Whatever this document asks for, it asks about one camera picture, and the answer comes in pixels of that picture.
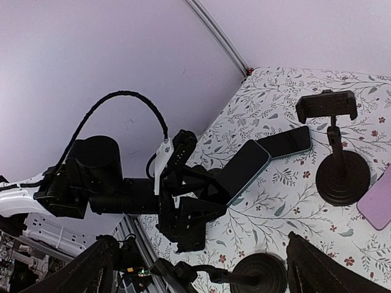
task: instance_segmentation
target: black cable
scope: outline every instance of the black cable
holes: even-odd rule
[[[216,270],[216,268],[213,266],[210,266],[208,264],[201,264],[199,266],[193,266],[192,270],[195,272],[207,272],[208,273],[210,271]]]
[[[133,233],[130,233],[129,235],[127,235],[124,240],[118,240],[118,242],[126,242],[130,237],[132,237],[133,239],[136,238],[136,235],[133,234]]]
[[[123,274],[121,277],[121,280],[119,283],[117,283],[117,290],[115,290],[115,293],[118,293],[118,290],[120,289],[120,285],[122,284],[123,279],[125,278],[126,274]]]
[[[153,154],[153,156],[149,159],[149,161],[147,163],[147,167],[145,168],[145,172],[147,173],[147,177],[151,180],[154,180],[154,177],[151,175],[151,173],[149,173],[149,169],[151,167],[153,160],[155,160],[155,158],[156,158],[156,153]]]
[[[42,180],[40,180],[40,181],[38,181],[36,183],[21,183],[21,184],[19,184],[19,186],[23,187],[23,188],[38,187],[43,182],[45,182],[46,180],[48,180],[48,181],[52,180],[53,177],[60,170],[63,161],[67,157],[67,154],[70,151],[73,143],[75,142],[75,140],[78,137],[80,131],[82,130],[83,126],[85,125],[87,120],[90,118],[90,116],[95,112],[95,110],[100,105],[102,105],[104,102],[106,102],[107,100],[109,100],[111,98],[115,98],[116,96],[133,96],[133,97],[141,100],[142,102],[144,102],[152,110],[152,112],[156,115],[157,119],[159,120],[160,125],[161,125],[161,127],[163,129],[164,139],[165,140],[168,139],[169,135],[168,135],[168,127],[166,125],[166,122],[164,121],[163,116],[160,114],[158,108],[148,98],[146,98],[145,96],[141,95],[140,93],[131,92],[129,90],[119,90],[118,92],[109,93],[108,95],[106,95],[102,99],[100,99],[98,102],[96,102],[95,105],[93,105],[92,108],[88,111],[88,113],[86,113],[86,115],[84,116],[83,120],[80,122],[79,126],[76,128],[75,133],[72,135],[72,138],[71,138],[69,144],[67,145],[67,147],[65,148],[65,151],[62,154],[61,158],[59,159],[58,163],[56,164],[56,166],[54,168],[54,171],[51,174],[49,174],[49,176],[44,177]],[[9,190],[9,189],[13,189],[13,188],[16,188],[16,187],[18,187],[17,184],[12,184],[12,185],[9,185],[9,186],[0,187],[0,191]]]

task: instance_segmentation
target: black circular base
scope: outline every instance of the black circular base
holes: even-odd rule
[[[333,206],[353,204],[368,191],[371,173],[367,162],[357,153],[343,151],[345,178],[339,178],[331,154],[323,160],[316,172],[316,188],[327,203]]]
[[[287,270],[275,256],[256,253],[242,259],[233,269],[240,275],[261,275],[258,286],[230,285],[231,293],[284,293],[288,286]]]

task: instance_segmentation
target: phone screen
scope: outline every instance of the phone screen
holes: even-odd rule
[[[312,142],[308,126],[299,127],[257,140],[271,156],[277,159],[311,149]]]
[[[254,140],[248,140],[216,175],[215,180],[228,191],[232,204],[269,165],[270,155]]]

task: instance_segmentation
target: floral pattern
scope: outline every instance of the floral pattern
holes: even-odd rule
[[[221,168],[246,140],[302,126],[295,112],[298,99],[326,89],[355,93],[358,117],[351,121],[342,116],[337,124],[344,149],[367,160],[371,182],[375,182],[391,161],[387,115],[391,113],[391,78],[351,72],[256,69],[204,133],[188,165]],[[316,170],[331,153],[326,136],[329,124],[329,118],[307,120],[313,148],[272,161],[226,215],[208,225],[204,251],[176,254],[176,245],[156,230],[157,218],[141,216],[159,256],[174,263],[184,260],[232,269],[245,255],[256,252],[286,259],[288,234],[294,231],[344,267],[391,289],[390,227],[376,231],[356,205],[333,207],[316,191]],[[194,286],[203,293],[229,293],[228,285],[211,283],[204,273]]]

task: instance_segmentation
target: leaf pattern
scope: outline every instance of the leaf pattern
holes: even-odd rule
[[[391,161],[391,78],[345,71],[256,69],[199,140],[188,165],[222,168],[247,140],[302,126],[298,99],[326,89],[355,93],[358,117],[341,116],[337,123],[345,148],[367,160],[374,183]],[[255,252],[285,259],[288,234],[294,231],[341,265],[391,289],[391,228],[376,231],[355,205],[333,207],[316,191],[317,167],[331,153],[329,124],[329,118],[307,119],[313,148],[272,161],[226,215],[207,226],[204,251],[175,254],[176,245],[155,228],[157,216],[140,216],[159,256],[232,269]],[[228,285],[210,283],[206,275],[194,286],[203,293],[229,293]]]

